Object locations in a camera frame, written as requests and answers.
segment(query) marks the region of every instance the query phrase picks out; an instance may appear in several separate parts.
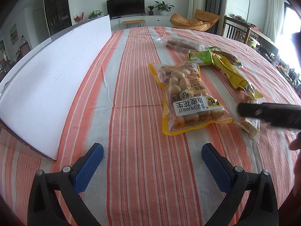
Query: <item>finger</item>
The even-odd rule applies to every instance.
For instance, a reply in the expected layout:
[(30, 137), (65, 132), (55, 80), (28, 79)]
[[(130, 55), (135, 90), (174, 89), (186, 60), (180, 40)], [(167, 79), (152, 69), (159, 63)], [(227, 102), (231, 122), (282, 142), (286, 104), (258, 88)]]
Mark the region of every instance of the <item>finger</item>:
[(293, 188), (293, 195), (296, 196), (299, 193), (299, 191), (301, 191), (301, 153), (299, 153), (299, 156), (297, 158), (294, 173), (295, 185)]
[(301, 132), (298, 133), (297, 138), (289, 144), (290, 150), (301, 149)]

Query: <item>striped tablecloth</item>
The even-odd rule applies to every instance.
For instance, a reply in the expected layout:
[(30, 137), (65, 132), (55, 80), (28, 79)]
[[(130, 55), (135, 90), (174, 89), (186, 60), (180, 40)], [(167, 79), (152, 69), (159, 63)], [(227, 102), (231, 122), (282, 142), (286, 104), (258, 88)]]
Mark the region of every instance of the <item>striped tablecloth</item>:
[[(168, 137), (162, 133), (163, 91), (149, 63), (180, 64), (187, 55), (156, 44), (163, 35), (179, 35), (204, 46), (232, 52), (244, 65), (241, 72), (263, 93), (266, 102), (301, 105), (297, 94), (263, 57), (250, 47), (216, 35), (141, 27), (116, 31), (87, 72), (71, 106), (58, 159), (50, 162), (4, 146), (17, 142), (0, 134), (0, 193), (24, 222), (34, 173), (56, 172), (74, 162), (94, 144), (104, 146), (104, 159), (80, 196), (102, 225), (204, 225), (224, 198), (201, 158), (211, 142), (233, 165), (247, 172), (270, 170), (278, 206), (293, 186), (298, 151), (288, 150), (295, 130), (261, 123), (260, 142), (235, 124), (210, 124)], [(244, 93), (228, 78), (204, 66), (202, 78), (211, 95), (237, 118)], [(242, 213), (246, 196), (231, 224)], [(75, 225), (61, 195), (69, 222)]]

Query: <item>plastic packaging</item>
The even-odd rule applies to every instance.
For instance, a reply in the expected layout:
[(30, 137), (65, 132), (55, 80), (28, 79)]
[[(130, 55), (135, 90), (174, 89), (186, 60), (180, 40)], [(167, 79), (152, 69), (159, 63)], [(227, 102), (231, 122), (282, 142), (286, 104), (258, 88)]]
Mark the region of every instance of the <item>plastic packaging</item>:
[(197, 63), (199, 66), (213, 64), (210, 49), (202, 52), (189, 52), (188, 57), (190, 61)]
[(204, 46), (200, 45), (199, 43), (196, 43), (193, 40), (189, 40), (178, 36), (165, 35), (157, 39), (156, 42), (163, 43), (166, 45), (166, 47), (184, 53), (188, 53), (189, 51), (203, 51), (205, 48)]
[(212, 54), (212, 59), (214, 66), (220, 69), (224, 74), (227, 75), (232, 86), (237, 89), (240, 87), (252, 98), (263, 98), (263, 95), (250, 83), (248, 82), (241, 74), (237, 72), (234, 66), (229, 62), (226, 57), (221, 57), (218, 54)]
[(239, 66), (240, 68), (243, 68), (242, 63), (238, 60), (237, 57), (235, 57), (233, 54), (225, 52), (224, 50), (220, 49), (219, 47), (209, 47), (209, 50), (211, 50), (212, 53), (218, 54), (221, 57), (226, 57), (229, 62), (235, 66)]
[(165, 90), (162, 131), (177, 135), (203, 128), (210, 123), (231, 123), (232, 116), (221, 103), (210, 96), (194, 62), (181, 66), (149, 64), (158, 85)]
[[(250, 96), (245, 96), (243, 102), (249, 104), (259, 104), (257, 99), (251, 99)], [(259, 141), (260, 119), (240, 117), (240, 121), (237, 123), (237, 125), (252, 135), (257, 141)]]

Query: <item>green plant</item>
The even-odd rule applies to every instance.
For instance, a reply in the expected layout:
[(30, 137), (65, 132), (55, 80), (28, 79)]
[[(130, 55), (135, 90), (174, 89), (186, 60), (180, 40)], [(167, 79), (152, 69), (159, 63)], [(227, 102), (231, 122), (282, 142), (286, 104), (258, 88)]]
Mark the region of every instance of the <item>green plant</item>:
[(88, 19), (94, 19), (101, 16), (102, 12), (100, 10), (92, 11), (88, 17)]
[(171, 5), (170, 3), (165, 3), (162, 1), (162, 3), (155, 1), (155, 3), (157, 3), (157, 5), (155, 6), (159, 11), (168, 11), (170, 12), (171, 9), (174, 8), (174, 5)]
[(152, 11), (154, 9), (154, 6), (151, 6), (151, 5), (149, 5), (147, 7), (150, 9), (150, 11)]

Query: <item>white label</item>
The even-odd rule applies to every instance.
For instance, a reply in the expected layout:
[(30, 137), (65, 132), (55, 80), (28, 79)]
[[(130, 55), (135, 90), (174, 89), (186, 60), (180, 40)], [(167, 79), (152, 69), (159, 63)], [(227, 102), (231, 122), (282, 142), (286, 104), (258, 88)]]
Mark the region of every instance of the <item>white label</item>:
[(222, 105), (212, 97), (192, 97), (173, 103), (176, 116), (189, 115), (201, 111), (220, 109)]

